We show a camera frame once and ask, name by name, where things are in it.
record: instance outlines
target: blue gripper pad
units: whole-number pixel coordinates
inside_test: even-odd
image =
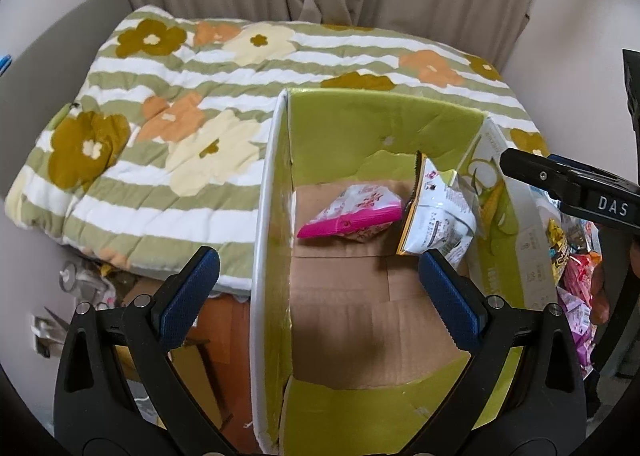
[[[487,322],[482,293],[436,249],[420,256],[418,277],[458,349],[474,354]]]
[[[164,351],[182,345],[219,276],[218,253],[200,247],[180,273],[168,277],[158,289],[151,317]]]

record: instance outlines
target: flower center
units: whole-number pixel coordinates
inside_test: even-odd
[[[85,157],[89,157],[92,160],[98,160],[100,158],[100,152],[102,150],[102,143],[94,141],[84,141],[82,143],[82,154]]]
[[[220,139],[214,140],[212,143],[209,144],[209,146],[205,147],[200,152],[199,157],[203,159],[207,155],[213,155],[214,153],[217,153],[220,150],[220,148],[218,147],[219,142],[220,142]]]
[[[267,41],[267,36],[264,36],[262,34],[255,34],[255,36],[252,37],[249,41],[251,41],[252,45],[254,46],[265,46],[269,43]]]
[[[142,40],[145,45],[157,45],[160,43],[160,38],[155,34],[149,34],[145,39]]]

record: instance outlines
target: blue object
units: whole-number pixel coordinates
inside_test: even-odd
[[[220,257],[214,249],[207,249],[160,316],[159,343],[165,351],[182,345],[219,277]]]
[[[429,294],[458,349],[473,354],[480,347],[480,333],[484,324],[456,287],[457,281],[452,278],[460,281],[462,278],[454,274],[455,271],[447,274],[430,252],[420,256],[418,276],[422,287]]]
[[[4,74],[4,71],[9,68],[11,61],[11,56],[4,56],[3,58],[0,58],[0,75]]]

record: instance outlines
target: white snack package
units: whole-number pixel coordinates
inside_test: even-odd
[[[420,172],[413,200],[398,245],[399,255],[420,255],[438,249],[456,268],[476,233],[476,217],[463,194],[457,173],[448,171],[448,182],[428,157],[420,153]]]

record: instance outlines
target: cardboard box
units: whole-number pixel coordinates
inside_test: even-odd
[[[398,227],[368,243],[294,233],[342,189],[378,181],[407,198],[415,152],[497,201],[466,261],[484,293],[540,309],[556,298],[535,197],[504,179],[513,146],[491,117],[440,101],[359,90],[283,92],[260,191],[250,357],[254,431],[270,454],[399,451],[462,373],[420,286],[395,256]],[[478,425],[495,418],[520,357],[512,350]]]

